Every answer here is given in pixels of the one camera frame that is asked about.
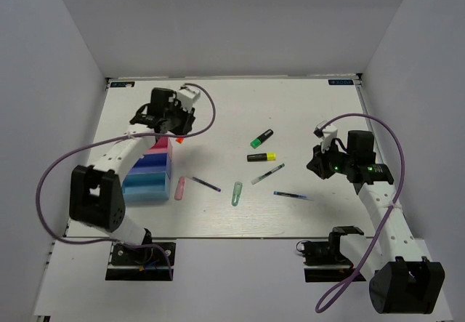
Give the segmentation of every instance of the pink block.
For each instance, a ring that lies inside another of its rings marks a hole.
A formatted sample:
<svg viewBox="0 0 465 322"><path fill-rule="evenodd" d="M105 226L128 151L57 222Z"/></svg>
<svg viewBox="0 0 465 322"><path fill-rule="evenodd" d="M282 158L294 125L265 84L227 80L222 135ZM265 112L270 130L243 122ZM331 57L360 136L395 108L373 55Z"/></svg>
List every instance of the pink block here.
<svg viewBox="0 0 465 322"><path fill-rule="evenodd" d="M145 151L145 155L151 153L168 153L169 158L172 159L173 145L171 145L171 140L168 137L160 138L153 147Z"/></svg>

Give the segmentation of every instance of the green marker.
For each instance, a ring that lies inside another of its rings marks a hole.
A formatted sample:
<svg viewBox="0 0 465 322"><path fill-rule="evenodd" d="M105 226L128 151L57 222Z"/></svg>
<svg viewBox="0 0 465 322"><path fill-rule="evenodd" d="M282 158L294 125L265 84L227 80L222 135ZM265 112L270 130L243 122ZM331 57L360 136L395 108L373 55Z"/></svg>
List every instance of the green marker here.
<svg viewBox="0 0 465 322"><path fill-rule="evenodd" d="M253 142L250 143L251 147L254 149L257 149L266 139L271 137L273 135L273 131L271 129L268 129L265 133L254 139Z"/></svg>

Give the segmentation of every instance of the blue block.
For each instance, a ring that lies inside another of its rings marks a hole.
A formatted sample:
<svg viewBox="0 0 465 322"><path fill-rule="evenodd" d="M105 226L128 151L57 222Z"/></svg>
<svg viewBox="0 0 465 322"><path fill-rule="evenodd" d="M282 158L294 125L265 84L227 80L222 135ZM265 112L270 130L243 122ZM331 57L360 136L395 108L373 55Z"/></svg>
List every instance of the blue block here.
<svg viewBox="0 0 465 322"><path fill-rule="evenodd" d="M141 158L123 181L127 203L168 200L171 185L171 159L167 153L153 153Z"/></svg>
<svg viewBox="0 0 465 322"><path fill-rule="evenodd" d="M126 185L125 180L123 183L124 201L127 203L136 203L141 201L168 200L171 185L168 175L166 173L157 173L156 176L153 176L152 181L152 184Z"/></svg>

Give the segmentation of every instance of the white tabletop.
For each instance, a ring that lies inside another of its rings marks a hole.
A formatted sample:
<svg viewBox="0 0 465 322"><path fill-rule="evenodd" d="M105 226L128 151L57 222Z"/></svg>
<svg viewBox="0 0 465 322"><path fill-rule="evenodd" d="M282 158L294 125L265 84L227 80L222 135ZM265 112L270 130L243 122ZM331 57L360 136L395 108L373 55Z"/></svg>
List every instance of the white tabletop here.
<svg viewBox="0 0 465 322"><path fill-rule="evenodd" d="M171 198L151 204L126 205L129 216L154 237L324 237L337 225L356 225L374 233L365 207L342 175L321 180L306 165L320 141L312 133L324 119L362 108L354 86L329 86L324 79L189 79L206 88L217 106L217 121L205 134L173 144ZM186 81L136 81L134 87L109 88L95 141L122 135L153 87L178 89ZM211 118L208 99L195 105L193 132ZM339 137L367 129L362 118L336 123ZM254 150L250 142L267 129L274 135ZM98 159L109 146L91 151ZM251 153L276 153L277 161L250 163ZM256 185L250 181L278 164L286 166ZM186 181L184 198L174 200L181 176L195 176L222 189L221 193ZM237 207L231 205L233 185L243 183ZM274 196L273 191L299 193L311 201ZM68 236L101 236L101 232L71 222Z"/></svg>

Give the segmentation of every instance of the plastic drawer organizer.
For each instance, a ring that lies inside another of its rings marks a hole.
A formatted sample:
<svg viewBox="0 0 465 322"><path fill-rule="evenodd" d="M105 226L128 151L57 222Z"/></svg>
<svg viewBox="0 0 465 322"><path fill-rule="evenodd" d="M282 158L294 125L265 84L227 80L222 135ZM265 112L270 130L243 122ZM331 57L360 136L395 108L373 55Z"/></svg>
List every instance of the plastic drawer organizer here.
<svg viewBox="0 0 465 322"><path fill-rule="evenodd" d="M125 202L169 199L172 153L170 139L162 137L136 162L123 181Z"/></svg>

